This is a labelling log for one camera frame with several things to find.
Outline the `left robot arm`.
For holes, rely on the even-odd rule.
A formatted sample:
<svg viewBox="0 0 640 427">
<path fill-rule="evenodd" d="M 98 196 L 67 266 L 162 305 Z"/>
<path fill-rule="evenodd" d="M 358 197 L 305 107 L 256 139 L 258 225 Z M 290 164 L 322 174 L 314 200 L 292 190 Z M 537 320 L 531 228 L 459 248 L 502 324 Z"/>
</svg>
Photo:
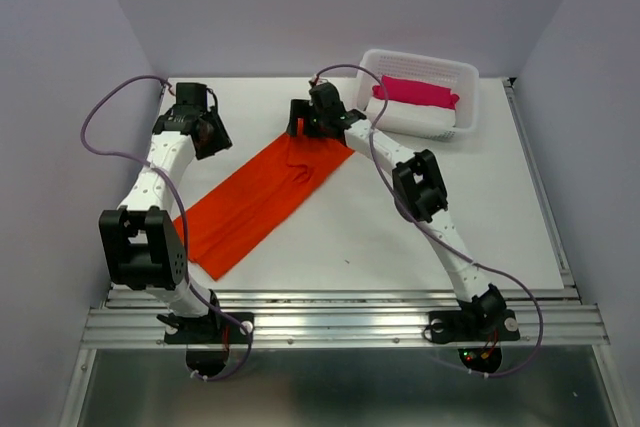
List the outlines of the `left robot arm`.
<svg viewBox="0 0 640 427">
<path fill-rule="evenodd" d="M 206 100 L 177 101 L 152 130 L 134 186 L 120 205 L 102 212 L 99 231 L 111 281 L 165 304 L 158 316 L 168 344 L 218 338 L 223 318 L 216 295 L 189 276 L 187 248 L 171 219 L 174 193 L 186 168 L 225 150 L 231 141 Z"/>
</svg>

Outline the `orange t shirt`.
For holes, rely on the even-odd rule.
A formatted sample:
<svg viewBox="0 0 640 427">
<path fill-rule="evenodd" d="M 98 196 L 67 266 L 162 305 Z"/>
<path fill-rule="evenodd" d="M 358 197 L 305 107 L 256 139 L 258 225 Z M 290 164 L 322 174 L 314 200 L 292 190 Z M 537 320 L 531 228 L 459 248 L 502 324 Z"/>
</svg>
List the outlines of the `orange t shirt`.
<svg viewBox="0 0 640 427">
<path fill-rule="evenodd" d="M 174 221 L 188 258 L 218 281 L 351 155 L 340 141 L 280 135 Z"/>
</svg>

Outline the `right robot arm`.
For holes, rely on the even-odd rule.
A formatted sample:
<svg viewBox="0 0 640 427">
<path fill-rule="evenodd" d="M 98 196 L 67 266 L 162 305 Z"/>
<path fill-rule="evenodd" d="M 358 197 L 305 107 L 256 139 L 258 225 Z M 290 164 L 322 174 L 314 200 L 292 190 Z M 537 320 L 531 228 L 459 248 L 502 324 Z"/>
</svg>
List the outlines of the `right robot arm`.
<svg viewBox="0 0 640 427">
<path fill-rule="evenodd" d="M 448 211 L 447 191 L 435 155 L 411 150 L 376 129 L 364 113 L 341 102 L 322 112 L 310 100 L 290 104 L 286 133 L 334 139 L 369 158 L 393 195 L 396 209 L 427 237 L 449 277 L 460 311 L 443 330 L 482 337 L 498 330 L 506 313 L 499 289 L 473 264 Z"/>
</svg>

